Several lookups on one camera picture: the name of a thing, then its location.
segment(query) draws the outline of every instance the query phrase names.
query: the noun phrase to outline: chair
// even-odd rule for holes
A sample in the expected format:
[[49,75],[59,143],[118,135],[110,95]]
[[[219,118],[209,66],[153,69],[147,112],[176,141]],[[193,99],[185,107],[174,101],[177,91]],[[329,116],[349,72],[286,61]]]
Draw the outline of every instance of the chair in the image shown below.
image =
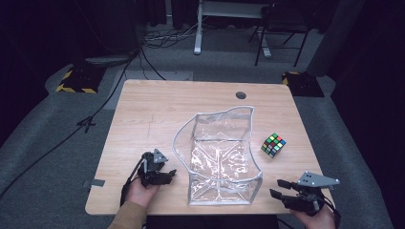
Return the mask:
[[[315,27],[315,19],[317,19],[318,11],[321,9],[319,3],[313,3],[313,1],[304,0],[284,0],[281,2],[271,2],[267,7],[261,9],[262,20],[256,27],[254,33],[249,38],[249,42],[252,40],[255,34],[260,34],[260,45],[256,55],[255,66],[259,61],[259,55],[262,46],[263,39],[266,34],[288,34],[287,40],[283,43],[283,46],[270,47],[272,49],[296,49],[299,50],[294,62],[294,67],[297,66],[302,49],[308,37],[308,33]],[[285,47],[286,43],[291,39],[294,34],[303,34],[303,40],[301,46],[297,47]]]

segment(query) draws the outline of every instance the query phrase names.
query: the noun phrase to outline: clear plastic bag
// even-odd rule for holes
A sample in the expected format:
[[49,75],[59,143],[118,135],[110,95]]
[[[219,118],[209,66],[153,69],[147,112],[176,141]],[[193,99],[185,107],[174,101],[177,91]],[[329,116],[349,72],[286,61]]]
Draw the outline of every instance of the clear plastic bag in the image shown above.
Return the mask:
[[176,133],[173,150],[189,174],[188,204],[251,204],[263,173],[251,150],[253,107],[195,114]]

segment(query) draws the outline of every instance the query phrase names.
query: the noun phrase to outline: robotic hand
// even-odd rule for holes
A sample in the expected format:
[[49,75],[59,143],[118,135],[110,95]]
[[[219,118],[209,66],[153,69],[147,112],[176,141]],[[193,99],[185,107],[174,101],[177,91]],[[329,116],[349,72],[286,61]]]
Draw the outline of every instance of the robotic hand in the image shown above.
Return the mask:
[[315,216],[322,207],[327,204],[335,215],[336,228],[339,226],[340,214],[334,208],[329,199],[322,193],[322,188],[330,187],[339,184],[338,179],[323,177],[310,172],[304,172],[301,178],[295,182],[288,182],[282,179],[277,180],[278,186],[286,189],[293,189],[298,192],[296,197],[283,196],[282,193],[270,189],[270,194],[273,198],[280,199],[284,206],[299,212],[305,212],[308,216]]
[[149,184],[169,184],[172,181],[173,176],[176,174],[176,170],[172,170],[168,174],[161,173],[160,170],[163,168],[164,162],[166,161],[168,161],[167,157],[164,156],[158,149],[155,149],[153,154],[151,152],[144,153],[137,166],[135,166],[134,171],[122,186],[120,206],[122,206],[122,204],[125,202],[125,197],[128,193],[131,182],[134,181],[133,176],[136,171],[138,171],[140,182],[145,188]]

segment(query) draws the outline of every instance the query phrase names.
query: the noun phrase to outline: sleeve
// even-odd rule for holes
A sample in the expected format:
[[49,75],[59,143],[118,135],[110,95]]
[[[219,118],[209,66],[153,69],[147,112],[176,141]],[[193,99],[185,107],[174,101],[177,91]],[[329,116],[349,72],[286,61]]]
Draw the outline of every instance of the sleeve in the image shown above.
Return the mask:
[[146,209],[142,206],[126,201],[118,210],[108,229],[140,229],[146,220]]

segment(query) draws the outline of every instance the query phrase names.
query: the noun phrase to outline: human hand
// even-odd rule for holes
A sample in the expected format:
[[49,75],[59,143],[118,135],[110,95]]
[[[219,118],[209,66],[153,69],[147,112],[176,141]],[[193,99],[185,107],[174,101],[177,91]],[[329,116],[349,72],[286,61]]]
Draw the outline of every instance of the human hand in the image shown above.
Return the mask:
[[147,208],[159,188],[160,185],[148,185],[145,188],[141,184],[140,178],[136,178],[134,181],[132,181],[125,200],[137,203],[140,206]]
[[295,217],[304,223],[307,229],[335,229],[334,214],[327,205],[315,216],[310,217],[303,212],[289,210]]

